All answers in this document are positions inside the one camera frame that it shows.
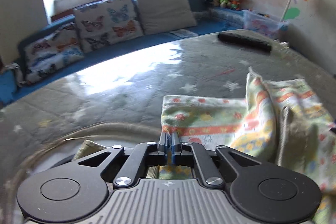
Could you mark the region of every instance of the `cloth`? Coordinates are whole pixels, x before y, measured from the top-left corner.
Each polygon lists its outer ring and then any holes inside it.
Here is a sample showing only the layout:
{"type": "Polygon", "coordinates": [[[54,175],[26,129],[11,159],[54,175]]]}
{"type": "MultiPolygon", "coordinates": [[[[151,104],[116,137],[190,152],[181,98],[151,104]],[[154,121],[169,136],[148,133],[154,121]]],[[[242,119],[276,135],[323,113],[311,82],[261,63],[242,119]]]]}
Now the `cloth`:
{"type": "MultiPolygon", "coordinates": [[[[214,150],[227,145],[303,173],[323,192],[314,220],[336,223],[336,127],[303,79],[264,81],[252,70],[244,99],[165,96],[162,130],[181,142],[214,150]]],[[[190,169],[168,165],[159,178],[189,178],[190,169]]]]}

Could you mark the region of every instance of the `blue sofa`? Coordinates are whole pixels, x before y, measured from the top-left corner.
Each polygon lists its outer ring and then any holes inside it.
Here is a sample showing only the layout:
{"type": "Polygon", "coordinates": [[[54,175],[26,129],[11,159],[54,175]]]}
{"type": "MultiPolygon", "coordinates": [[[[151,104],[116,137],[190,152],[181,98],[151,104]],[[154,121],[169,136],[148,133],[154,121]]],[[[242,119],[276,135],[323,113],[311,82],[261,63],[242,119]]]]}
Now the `blue sofa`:
{"type": "MultiPolygon", "coordinates": [[[[208,33],[213,33],[213,32],[242,28],[240,20],[238,19],[238,22],[237,22],[235,17],[238,15],[239,17],[242,18],[243,12],[231,11],[231,10],[221,9],[221,8],[210,9],[212,11],[211,12],[208,9],[205,0],[188,0],[188,1],[189,1],[190,8],[193,13],[208,11],[210,14],[210,17],[199,18],[197,20],[198,25],[195,27],[186,28],[187,30],[194,32],[196,34],[199,34],[199,35],[203,35],[203,34],[208,34],[208,33]]],[[[24,48],[27,45],[31,44],[32,42],[52,33],[53,31],[58,29],[61,25],[64,25],[69,22],[74,22],[74,21],[75,21],[74,15],[70,15],[60,20],[54,21],[52,24],[44,27],[40,31],[27,37],[26,39],[24,39],[18,44],[17,48],[20,54],[20,58],[16,60],[15,62],[20,65],[24,76],[26,75],[26,62],[25,62],[24,48]]],[[[146,35],[143,37],[138,37],[138,38],[131,39],[128,41],[113,44],[108,47],[104,47],[104,49],[89,52],[85,55],[85,58],[69,65],[66,68],[58,70],[54,74],[45,78],[43,81],[37,82],[30,86],[24,86],[24,87],[19,88],[16,92],[12,94],[11,101],[12,102],[16,101],[24,97],[25,95],[59,78],[72,74],[76,71],[85,69],[97,63],[109,60],[111,58],[114,58],[120,55],[127,54],[129,52],[137,51],[143,48],[147,48],[147,47],[151,47],[151,46],[155,46],[158,44],[171,42],[171,41],[175,41],[179,39],[181,39],[181,37],[177,37],[171,33],[159,33],[159,34],[154,34],[154,35],[146,35]]]]}

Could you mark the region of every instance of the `patterned kitchen towel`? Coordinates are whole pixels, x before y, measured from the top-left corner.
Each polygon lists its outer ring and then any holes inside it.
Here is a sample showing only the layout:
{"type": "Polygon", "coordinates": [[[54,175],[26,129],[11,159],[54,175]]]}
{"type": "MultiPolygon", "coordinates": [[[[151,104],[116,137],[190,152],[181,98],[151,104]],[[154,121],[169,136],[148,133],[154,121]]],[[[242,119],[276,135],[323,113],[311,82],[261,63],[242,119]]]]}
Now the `patterned kitchen towel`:
{"type": "MultiPolygon", "coordinates": [[[[245,99],[165,96],[162,106],[162,130],[177,132],[182,142],[199,142],[210,150],[227,145],[263,160],[276,159],[276,164],[313,179],[325,194],[315,215],[317,223],[336,220],[332,127],[330,114],[303,79],[263,81],[252,70],[245,99]],[[295,119],[284,122],[280,118],[289,117],[288,111],[295,119]]],[[[175,174],[191,176],[187,167],[168,165],[160,169],[159,178],[175,174]]]]}

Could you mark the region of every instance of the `folded cloth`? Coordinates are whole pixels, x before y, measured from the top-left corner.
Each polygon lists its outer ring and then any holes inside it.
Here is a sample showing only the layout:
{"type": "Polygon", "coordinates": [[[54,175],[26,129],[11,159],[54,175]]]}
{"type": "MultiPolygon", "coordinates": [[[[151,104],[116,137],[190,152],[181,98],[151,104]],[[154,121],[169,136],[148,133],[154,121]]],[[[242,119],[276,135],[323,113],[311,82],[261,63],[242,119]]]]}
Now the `folded cloth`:
{"type": "MultiPolygon", "coordinates": [[[[336,125],[304,79],[264,81],[252,70],[246,98],[165,96],[163,132],[214,150],[227,145],[303,173],[324,193],[314,220],[336,223],[336,125]]],[[[160,178],[190,177],[189,168],[160,168],[160,178]]]]}

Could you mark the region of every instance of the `paint patch on wall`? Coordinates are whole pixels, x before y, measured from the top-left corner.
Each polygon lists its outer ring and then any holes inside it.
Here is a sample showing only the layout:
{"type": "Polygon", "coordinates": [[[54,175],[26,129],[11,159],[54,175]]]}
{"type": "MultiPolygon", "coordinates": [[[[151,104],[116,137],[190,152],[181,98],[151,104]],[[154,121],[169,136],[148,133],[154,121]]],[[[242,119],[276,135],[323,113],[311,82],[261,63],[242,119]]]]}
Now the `paint patch on wall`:
{"type": "Polygon", "coordinates": [[[298,8],[290,8],[288,9],[285,17],[283,18],[284,20],[288,19],[294,19],[300,15],[300,10],[298,8]]]}

